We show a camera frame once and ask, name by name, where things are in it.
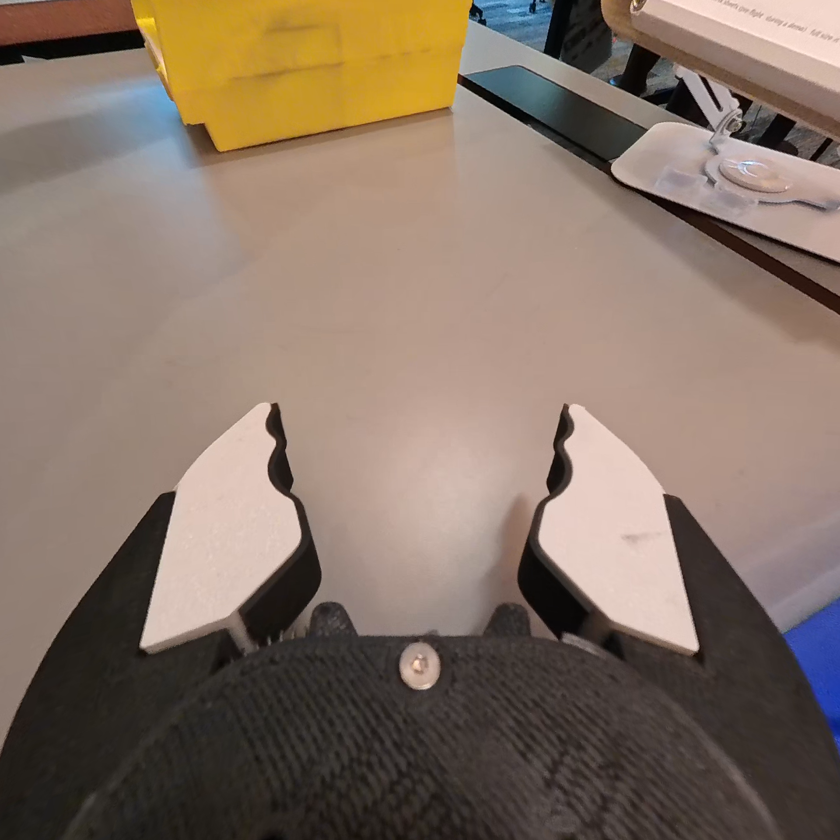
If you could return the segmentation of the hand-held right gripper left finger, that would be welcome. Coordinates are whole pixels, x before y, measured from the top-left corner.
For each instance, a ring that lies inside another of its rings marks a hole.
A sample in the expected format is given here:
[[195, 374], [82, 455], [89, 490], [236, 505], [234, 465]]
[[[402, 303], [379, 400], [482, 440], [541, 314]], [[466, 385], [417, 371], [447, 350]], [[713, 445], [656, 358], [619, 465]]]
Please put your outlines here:
[[247, 655], [294, 627], [322, 570], [293, 482], [276, 403], [255, 406], [196, 458], [175, 487], [144, 653], [222, 632]]

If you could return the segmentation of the yellow plastic bin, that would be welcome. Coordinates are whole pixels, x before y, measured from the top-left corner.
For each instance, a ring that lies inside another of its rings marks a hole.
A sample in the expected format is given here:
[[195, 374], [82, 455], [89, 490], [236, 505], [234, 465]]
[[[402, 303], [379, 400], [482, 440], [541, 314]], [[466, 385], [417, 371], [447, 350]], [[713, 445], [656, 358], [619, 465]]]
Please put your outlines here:
[[182, 123], [226, 152], [450, 108], [470, 2], [131, 6]]

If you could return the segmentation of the blue plastic bin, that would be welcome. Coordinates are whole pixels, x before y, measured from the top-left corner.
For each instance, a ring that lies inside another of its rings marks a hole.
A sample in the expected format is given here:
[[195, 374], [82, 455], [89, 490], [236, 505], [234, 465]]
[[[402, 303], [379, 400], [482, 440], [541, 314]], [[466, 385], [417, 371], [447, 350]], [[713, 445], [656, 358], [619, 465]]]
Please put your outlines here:
[[839, 746], [839, 601], [784, 634]]

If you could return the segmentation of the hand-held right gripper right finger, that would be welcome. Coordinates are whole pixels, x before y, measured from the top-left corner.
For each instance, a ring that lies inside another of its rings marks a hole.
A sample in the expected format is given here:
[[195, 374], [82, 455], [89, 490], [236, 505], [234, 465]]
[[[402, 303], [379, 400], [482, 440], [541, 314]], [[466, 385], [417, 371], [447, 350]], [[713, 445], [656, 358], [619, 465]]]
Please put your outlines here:
[[582, 405], [565, 404], [546, 485], [518, 587], [552, 635], [600, 645], [624, 634], [697, 655], [665, 491], [642, 459]]

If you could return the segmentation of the white sign stand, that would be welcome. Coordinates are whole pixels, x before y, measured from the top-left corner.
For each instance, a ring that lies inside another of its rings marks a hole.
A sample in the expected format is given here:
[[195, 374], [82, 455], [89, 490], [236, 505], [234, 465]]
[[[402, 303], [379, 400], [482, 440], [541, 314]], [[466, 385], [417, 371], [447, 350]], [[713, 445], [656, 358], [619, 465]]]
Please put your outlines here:
[[739, 92], [839, 139], [839, 2], [602, 2], [616, 35], [668, 58], [709, 129], [664, 122], [612, 163], [625, 186], [839, 261], [838, 169], [738, 140]]

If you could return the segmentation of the dark chair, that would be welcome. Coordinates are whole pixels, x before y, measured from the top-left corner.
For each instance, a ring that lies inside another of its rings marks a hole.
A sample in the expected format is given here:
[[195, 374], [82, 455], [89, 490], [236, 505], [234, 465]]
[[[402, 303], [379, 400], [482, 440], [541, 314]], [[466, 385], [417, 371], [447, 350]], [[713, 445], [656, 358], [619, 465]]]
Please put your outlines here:
[[[543, 53], [564, 64], [593, 74], [613, 55], [613, 32], [600, 1], [551, 1], [551, 18]], [[611, 84], [634, 96], [647, 90], [648, 75], [659, 60], [654, 52], [633, 45], [623, 73]]]

